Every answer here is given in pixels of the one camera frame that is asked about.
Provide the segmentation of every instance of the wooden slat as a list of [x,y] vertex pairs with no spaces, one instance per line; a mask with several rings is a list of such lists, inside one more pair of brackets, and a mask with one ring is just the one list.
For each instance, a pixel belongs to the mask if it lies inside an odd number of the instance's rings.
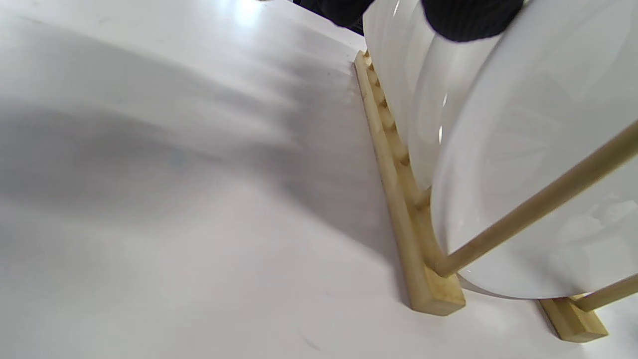
[[598,316],[576,307],[577,300],[578,297],[573,297],[543,299],[539,302],[560,339],[585,343],[606,337],[609,333]]
[[[355,68],[412,309],[447,316],[465,306],[461,285],[456,275],[443,278],[425,265],[425,249],[437,250],[438,253],[433,255],[435,257],[440,255],[432,232],[429,211],[418,211],[413,205],[414,197],[418,197],[419,192],[416,190],[412,170],[409,164],[401,164],[401,155],[396,153],[401,148],[396,126],[382,123],[379,111],[383,101],[380,99],[385,99],[385,96],[382,95],[381,87],[377,86],[373,91],[374,82],[371,82],[368,75],[372,73],[375,82],[377,77],[374,66],[369,58],[364,57],[363,52],[357,54]],[[386,122],[394,122],[391,115],[384,117],[388,117]]]

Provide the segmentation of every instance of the dish rack base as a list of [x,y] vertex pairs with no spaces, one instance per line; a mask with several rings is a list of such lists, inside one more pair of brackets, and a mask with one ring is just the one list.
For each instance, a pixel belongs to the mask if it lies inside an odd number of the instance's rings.
[[[447,316],[465,306],[456,274],[441,277],[432,269],[443,254],[434,237],[429,207],[429,190],[417,187],[407,147],[401,142],[383,88],[368,52],[360,51],[355,69],[363,97],[368,125],[381,172],[383,189],[410,307],[437,316]],[[574,298],[540,300],[547,318],[562,340],[588,342],[607,335],[595,312],[584,312]]]

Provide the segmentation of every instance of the wooden rod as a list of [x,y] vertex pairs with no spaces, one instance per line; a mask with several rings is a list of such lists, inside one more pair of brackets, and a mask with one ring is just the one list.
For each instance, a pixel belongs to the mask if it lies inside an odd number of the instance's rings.
[[576,300],[575,304],[576,307],[579,307],[582,311],[591,312],[592,310],[615,302],[616,300],[623,299],[624,297],[630,296],[634,293],[638,293],[638,274],[634,274],[619,282],[584,296]]
[[435,272],[441,277],[456,273],[589,188],[636,153],[638,120],[463,247],[437,261]]

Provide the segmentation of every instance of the white countertop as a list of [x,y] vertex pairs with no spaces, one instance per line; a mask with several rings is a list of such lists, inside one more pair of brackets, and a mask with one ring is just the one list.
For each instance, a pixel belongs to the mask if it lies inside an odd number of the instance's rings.
[[0,102],[1,358],[638,357],[636,298],[585,345],[533,302],[406,306],[360,36],[285,0],[0,8],[37,75],[3,93],[38,97]]

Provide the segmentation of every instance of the plate stack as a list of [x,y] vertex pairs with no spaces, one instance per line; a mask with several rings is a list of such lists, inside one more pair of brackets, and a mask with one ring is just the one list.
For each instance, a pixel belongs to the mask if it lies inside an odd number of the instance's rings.
[[[453,253],[638,118],[638,3],[527,5],[500,38],[434,35],[420,1],[377,0],[369,55],[434,236]],[[638,273],[632,159],[458,273],[494,294],[559,298]]]

